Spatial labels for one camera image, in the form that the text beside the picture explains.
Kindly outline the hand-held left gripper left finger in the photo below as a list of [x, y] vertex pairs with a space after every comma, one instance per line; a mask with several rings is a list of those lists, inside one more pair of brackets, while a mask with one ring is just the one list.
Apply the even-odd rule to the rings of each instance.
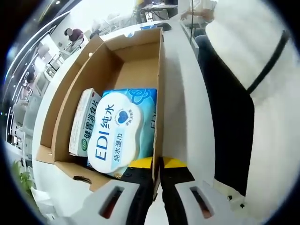
[[154, 196], [152, 161], [133, 161], [119, 180], [96, 173], [86, 177], [93, 195], [83, 204], [83, 224], [143, 225]]

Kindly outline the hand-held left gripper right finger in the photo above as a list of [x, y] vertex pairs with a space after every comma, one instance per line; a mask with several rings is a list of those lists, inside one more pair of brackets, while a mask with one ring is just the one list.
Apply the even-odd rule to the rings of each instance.
[[228, 200], [206, 182], [194, 179], [181, 161], [159, 159], [162, 200], [170, 225], [233, 225]]

